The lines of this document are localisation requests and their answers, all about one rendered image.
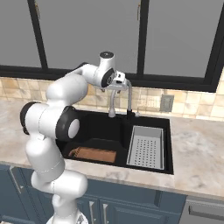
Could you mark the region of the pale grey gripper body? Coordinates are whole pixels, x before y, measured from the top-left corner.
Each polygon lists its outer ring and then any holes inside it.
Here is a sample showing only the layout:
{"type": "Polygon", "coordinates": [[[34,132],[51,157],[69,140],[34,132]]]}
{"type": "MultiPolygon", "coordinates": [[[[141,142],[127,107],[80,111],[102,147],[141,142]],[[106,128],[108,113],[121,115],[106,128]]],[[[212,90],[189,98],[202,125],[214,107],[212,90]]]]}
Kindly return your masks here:
{"type": "Polygon", "coordinates": [[[111,83],[109,86],[106,87],[108,90],[116,90],[116,91],[126,91],[128,89],[127,80],[118,81],[111,83]]]}

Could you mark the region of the grey sink faucet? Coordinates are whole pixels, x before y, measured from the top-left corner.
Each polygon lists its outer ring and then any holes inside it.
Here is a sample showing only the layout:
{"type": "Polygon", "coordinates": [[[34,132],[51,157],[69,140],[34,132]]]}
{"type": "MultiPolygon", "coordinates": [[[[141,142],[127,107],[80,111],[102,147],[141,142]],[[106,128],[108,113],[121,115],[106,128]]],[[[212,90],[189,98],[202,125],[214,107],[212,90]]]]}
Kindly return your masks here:
{"type": "Polygon", "coordinates": [[[132,85],[131,85],[131,82],[129,80],[125,80],[123,82],[123,84],[124,84],[124,87],[115,86],[115,87],[112,88],[112,92],[111,92],[111,96],[110,96],[110,104],[109,104],[108,116],[110,118],[113,118],[113,117],[116,116],[116,110],[115,110],[115,96],[116,96],[116,92],[129,90],[128,107],[127,107],[127,119],[130,120],[135,115],[135,113],[132,111],[132,107],[131,107],[132,85]]]}

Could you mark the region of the black kitchen sink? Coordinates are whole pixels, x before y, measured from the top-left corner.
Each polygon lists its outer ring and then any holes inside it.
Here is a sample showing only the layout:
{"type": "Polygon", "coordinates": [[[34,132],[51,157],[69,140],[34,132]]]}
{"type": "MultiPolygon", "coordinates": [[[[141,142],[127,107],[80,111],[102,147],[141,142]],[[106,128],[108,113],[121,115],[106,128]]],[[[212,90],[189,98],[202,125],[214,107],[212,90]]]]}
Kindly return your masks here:
{"type": "Polygon", "coordinates": [[[130,120],[127,115],[116,115],[110,118],[108,114],[102,112],[93,112],[80,110],[80,130],[72,141],[66,143],[58,141],[57,145],[62,155],[70,160],[83,160],[94,162],[102,165],[112,165],[122,168],[129,168],[139,171],[159,172],[165,174],[173,173],[172,162],[172,140],[170,121],[164,118],[133,116],[130,120]],[[142,168],[133,165],[127,165],[127,156],[130,148],[130,139],[134,126],[144,126],[160,128],[164,132],[164,169],[142,168]],[[89,147],[115,151],[116,157],[114,163],[94,161],[83,158],[69,157],[68,154],[72,149],[78,147],[89,147]]]}

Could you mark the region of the brown wooden cutting board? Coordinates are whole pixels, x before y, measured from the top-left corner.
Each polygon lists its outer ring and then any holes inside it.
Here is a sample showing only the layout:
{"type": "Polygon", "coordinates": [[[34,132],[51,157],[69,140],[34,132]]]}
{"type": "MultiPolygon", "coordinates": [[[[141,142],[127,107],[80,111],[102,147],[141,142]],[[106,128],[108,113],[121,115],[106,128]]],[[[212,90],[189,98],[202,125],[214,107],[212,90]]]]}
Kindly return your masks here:
{"type": "Polygon", "coordinates": [[[83,158],[94,161],[114,163],[116,161],[116,152],[112,150],[103,150],[89,147],[78,147],[72,149],[68,156],[70,158],[83,158]]]}

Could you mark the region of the black framed window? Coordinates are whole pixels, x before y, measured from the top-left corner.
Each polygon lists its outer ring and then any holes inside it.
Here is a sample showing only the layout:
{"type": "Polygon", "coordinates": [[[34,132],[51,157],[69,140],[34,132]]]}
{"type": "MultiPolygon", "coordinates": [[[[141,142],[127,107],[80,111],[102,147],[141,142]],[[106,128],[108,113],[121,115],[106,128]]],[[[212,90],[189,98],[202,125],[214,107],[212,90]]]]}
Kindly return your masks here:
{"type": "Polygon", "coordinates": [[[135,87],[218,87],[224,0],[36,1],[40,19],[34,0],[0,0],[0,77],[54,81],[107,51],[135,87]]]}

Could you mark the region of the grey perforated drain basket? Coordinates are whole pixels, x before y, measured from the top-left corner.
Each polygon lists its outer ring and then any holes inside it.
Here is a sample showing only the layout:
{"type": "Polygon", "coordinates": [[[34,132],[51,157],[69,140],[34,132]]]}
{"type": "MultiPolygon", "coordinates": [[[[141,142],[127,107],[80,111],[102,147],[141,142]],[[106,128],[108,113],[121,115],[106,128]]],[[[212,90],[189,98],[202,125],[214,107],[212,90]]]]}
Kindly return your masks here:
{"type": "Polygon", "coordinates": [[[160,128],[134,126],[127,165],[163,170],[165,168],[164,132],[160,128]]]}

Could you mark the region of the blue false drawer front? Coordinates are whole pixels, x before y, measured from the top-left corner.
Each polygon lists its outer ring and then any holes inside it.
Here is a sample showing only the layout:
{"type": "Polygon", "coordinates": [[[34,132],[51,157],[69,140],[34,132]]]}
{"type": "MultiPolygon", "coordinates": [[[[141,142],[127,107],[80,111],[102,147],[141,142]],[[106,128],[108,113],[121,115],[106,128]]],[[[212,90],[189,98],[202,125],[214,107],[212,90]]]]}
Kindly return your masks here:
{"type": "Polygon", "coordinates": [[[180,213],[186,201],[186,196],[183,194],[93,179],[88,181],[87,194],[112,200],[126,201],[144,207],[155,207],[171,213],[180,213]]]}

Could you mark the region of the blue cupboard door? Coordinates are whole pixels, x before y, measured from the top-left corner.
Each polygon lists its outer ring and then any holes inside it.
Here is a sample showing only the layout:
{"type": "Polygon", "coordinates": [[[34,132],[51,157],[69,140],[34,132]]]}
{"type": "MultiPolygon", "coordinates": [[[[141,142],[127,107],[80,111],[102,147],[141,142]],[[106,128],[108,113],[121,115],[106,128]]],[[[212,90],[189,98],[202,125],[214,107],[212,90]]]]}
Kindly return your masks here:
{"type": "Polygon", "coordinates": [[[24,185],[24,181],[15,167],[13,173],[20,186],[22,194],[12,179],[10,166],[0,164],[0,216],[10,216],[21,220],[21,224],[39,224],[31,198],[24,185]]]}
{"type": "Polygon", "coordinates": [[[91,223],[91,218],[90,218],[90,211],[89,211],[89,201],[93,201],[94,202],[94,218],[95,218],[95,222],[94,224],[101,224],[100,221],[100,212],[99,212],[99,203],[98,203],[98,199],[95,199],[93,197],[88,197],[88,196],[83,196],[79,199],[77,199],[77,206],[80,209],[80,211],[86,216],[87,220],[88,220],[88,224],[92,224],[91,223]]]}
{"type": "Polygon", "coordinates": [[[103,203],[108,204],[108,224],[179,224],[180,215],[178,213],[168,213],[157,209],[124,205],[102,199],[100,203],[101,221],[103,224],[103,203]]]}

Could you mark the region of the grey dishwasher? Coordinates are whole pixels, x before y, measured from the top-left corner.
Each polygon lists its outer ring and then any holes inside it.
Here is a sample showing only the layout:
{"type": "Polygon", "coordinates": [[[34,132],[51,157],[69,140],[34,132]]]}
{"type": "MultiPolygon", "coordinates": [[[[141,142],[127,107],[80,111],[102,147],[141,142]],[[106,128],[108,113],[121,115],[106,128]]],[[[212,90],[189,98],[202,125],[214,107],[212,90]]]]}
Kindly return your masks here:
{"type": "Polygon", "coordinates": [[[224,202],[187,197],[179,224],[224,224],[224,202]]]}

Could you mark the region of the grey wall outlet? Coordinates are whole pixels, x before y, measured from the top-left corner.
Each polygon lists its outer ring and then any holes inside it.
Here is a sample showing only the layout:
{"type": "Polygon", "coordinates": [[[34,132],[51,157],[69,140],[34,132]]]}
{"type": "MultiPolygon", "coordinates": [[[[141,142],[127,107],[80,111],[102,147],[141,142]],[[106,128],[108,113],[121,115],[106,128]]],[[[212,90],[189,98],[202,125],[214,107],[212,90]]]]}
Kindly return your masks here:
{"type": "Polygon", "coordinates": [[[174,102],[174,96],[170,94],[163,94],[161,96],[160,101],[160,112],[171,112],[172,111],[172,105],[174,102]]]}

